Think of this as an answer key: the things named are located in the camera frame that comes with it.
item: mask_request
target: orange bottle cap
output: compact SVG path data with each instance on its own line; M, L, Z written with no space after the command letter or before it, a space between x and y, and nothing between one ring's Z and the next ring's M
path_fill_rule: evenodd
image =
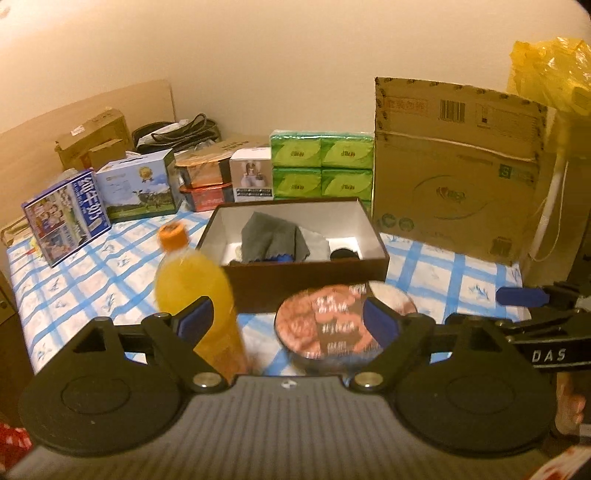
M189 244L189 235L181 222L174 221L158 229L158 240L165 252L184 248Z

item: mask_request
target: hand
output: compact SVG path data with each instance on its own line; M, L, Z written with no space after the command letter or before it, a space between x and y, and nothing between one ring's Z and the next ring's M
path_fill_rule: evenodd
M562 435L578 435L583 422L586 399L573 391L573 378L569 373L556 375L556 429Z

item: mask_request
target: green square logo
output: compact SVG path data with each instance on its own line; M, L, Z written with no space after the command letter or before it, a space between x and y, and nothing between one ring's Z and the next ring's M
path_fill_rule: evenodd
M511 178L511 167L509 165L503 165L499 167L499 177L502 179Z

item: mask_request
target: blue milk box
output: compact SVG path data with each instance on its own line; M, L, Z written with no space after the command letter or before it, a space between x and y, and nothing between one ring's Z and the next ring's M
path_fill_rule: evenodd
M182 201L172 150L107 163L96 184L111 222L176 213Z
M111 228L90 170L55 184L22 209L52 267Z

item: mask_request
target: gray ribbed surface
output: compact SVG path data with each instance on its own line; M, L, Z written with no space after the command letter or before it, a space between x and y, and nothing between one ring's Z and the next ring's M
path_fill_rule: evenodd
M384 399L345 390L335 377L240 377L195 397L166 434L103 459L38 448L10 479L522 480L546 458L466 459L409 434Z

